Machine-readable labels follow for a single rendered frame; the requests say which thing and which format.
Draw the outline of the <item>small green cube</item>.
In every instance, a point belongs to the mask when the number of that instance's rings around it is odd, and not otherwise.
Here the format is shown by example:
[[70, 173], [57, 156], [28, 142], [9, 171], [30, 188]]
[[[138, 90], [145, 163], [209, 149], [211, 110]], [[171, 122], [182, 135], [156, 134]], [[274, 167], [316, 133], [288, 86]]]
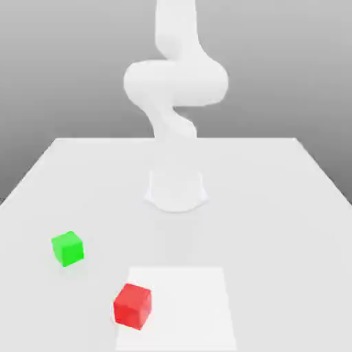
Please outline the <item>small green cube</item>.
[[51, 239], [51, 244], [54, 256], [63, 267], [84, 258], [83, 241], [73, 231], [55, 236]]

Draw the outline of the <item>small red cube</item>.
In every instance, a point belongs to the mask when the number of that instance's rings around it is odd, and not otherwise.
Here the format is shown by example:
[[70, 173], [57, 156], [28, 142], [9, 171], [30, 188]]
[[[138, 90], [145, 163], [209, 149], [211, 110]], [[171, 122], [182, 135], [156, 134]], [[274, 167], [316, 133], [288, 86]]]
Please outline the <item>small red cube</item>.
[[113, 302], [116, 323], [141, 330], [152, 310], [152, 291], [127, 283]]

